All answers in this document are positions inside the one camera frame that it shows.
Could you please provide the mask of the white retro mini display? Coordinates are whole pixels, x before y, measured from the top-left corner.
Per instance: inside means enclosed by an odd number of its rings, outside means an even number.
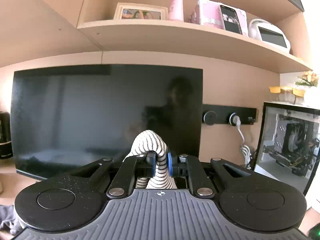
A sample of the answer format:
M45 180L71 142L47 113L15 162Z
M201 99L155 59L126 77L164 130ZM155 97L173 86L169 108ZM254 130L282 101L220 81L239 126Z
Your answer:
M284 32L266 20L258 18L251 20L248 26L248 35L250 38L274 46L286 53L290 52L291 44Z

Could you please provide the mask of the wooden wall shelf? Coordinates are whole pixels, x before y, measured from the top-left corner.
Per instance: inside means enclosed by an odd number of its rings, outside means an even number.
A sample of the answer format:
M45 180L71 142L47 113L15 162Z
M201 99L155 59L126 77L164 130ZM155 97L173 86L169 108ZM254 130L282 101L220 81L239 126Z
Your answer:
M197 0L183 0L189 16ZM170 0L84 0L78 29L103 51L152 51L204 56L276 73L310 69L310 47L299 0L214 0L243 9L248 19L262 18L279 27L290 52L229 31L187 21L115 20L118 2L168 6Z

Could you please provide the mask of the pink cone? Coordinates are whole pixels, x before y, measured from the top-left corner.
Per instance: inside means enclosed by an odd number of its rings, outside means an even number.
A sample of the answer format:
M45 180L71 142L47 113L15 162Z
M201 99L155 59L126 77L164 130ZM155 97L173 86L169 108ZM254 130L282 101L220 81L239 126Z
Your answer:
M171 0L168 19L171 21L184 22L183 0Z

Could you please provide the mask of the black speaker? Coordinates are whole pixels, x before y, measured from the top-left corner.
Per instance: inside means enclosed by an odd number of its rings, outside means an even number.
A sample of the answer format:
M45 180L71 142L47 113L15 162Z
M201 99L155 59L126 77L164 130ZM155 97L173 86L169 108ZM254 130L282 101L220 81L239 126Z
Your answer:
M8 112L1 112L0 119L0 156L1 159L8 159L13 156L10 134L10 114Z

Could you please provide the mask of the grey cloth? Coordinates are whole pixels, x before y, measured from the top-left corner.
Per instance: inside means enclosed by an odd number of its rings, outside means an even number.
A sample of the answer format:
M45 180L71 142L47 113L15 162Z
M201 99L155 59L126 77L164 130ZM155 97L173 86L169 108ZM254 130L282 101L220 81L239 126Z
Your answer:
M1 231L7 231L11 235L16 235L23 230L13 205L0 206L0 223Z

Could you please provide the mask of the pink box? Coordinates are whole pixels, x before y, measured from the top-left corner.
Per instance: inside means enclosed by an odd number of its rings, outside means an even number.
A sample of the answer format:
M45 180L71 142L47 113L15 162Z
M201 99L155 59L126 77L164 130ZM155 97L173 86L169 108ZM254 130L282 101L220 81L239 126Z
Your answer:
M191 13L190 22L214 27L217 29L224 29L220 5L225 5L221 2L214 2L210 0L197 0L194 11ZM242 35L248 36L247 15L242 9L233 8L238 16L240 27L242 29Z

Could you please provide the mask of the black wall socket strip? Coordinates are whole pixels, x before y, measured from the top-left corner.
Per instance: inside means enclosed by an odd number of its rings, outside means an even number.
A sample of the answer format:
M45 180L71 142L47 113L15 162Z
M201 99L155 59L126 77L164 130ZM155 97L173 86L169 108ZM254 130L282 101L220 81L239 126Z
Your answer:
M244 125L253 125L257 119L257 109L248 107L202 105L202 123L212 126L215 124L232 125L233 116L237 115Z

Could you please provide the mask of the striped white t-shirt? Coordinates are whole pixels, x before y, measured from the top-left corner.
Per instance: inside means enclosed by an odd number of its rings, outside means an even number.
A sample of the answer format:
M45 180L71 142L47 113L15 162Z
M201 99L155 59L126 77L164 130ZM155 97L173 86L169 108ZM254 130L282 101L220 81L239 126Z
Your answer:
M134 139L131 150L124 158L132 156L147 156L147 153L156 153L155 175L151 178L137 179L137 189L177 189L174 178L169 175L167 165L168 146L162 138L152 130L144 130Z

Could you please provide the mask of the white picture frame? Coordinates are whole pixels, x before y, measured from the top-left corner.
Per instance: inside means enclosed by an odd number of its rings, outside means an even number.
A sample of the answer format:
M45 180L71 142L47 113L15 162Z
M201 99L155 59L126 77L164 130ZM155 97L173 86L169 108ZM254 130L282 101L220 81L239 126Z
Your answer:
M117 3L114 20L167 20L168 9L156 5Z

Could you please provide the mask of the yellow lid glass jars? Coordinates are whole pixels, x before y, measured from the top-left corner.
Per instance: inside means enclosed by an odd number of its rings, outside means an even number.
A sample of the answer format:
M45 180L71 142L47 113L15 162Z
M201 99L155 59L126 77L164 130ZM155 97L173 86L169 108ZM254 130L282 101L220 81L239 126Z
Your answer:
M289 103L293 105L302 105L304 102L305 91L290 86L269 87L271 99L275 102Z

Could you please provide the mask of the black computer monitor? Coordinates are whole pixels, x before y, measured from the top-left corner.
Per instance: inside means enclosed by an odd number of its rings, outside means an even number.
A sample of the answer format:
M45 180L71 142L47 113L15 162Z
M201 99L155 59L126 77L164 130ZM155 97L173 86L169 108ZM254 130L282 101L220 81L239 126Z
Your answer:
M200 151L203 71L94 64L16 71L11 139L17 172L47 179L104 157L122 160L137 135L175 154Z

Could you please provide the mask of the black smartphone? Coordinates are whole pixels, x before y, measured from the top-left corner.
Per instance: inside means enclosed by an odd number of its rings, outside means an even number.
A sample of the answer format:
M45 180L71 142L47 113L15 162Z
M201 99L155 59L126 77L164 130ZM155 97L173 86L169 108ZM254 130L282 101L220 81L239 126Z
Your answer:
M236 11L225 5L220 5L220 11L224 29L233 33L242 34L242 29L240 27Z

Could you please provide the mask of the glass side computer case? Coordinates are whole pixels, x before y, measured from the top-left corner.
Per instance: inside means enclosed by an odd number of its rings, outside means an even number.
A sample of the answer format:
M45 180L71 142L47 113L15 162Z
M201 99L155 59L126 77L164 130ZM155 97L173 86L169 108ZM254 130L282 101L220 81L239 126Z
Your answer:
M319 109L265 102L254 171L307 194L319 166Z

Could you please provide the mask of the yellow flower bouquet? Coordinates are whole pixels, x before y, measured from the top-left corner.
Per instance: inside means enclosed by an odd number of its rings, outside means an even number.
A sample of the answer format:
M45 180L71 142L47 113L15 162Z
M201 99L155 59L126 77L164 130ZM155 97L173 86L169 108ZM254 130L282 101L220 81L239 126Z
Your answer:
M316 73L309 71L304 72L302 75L297 77L295 85L297 86L307 86L307 87L317 87L319 77Z

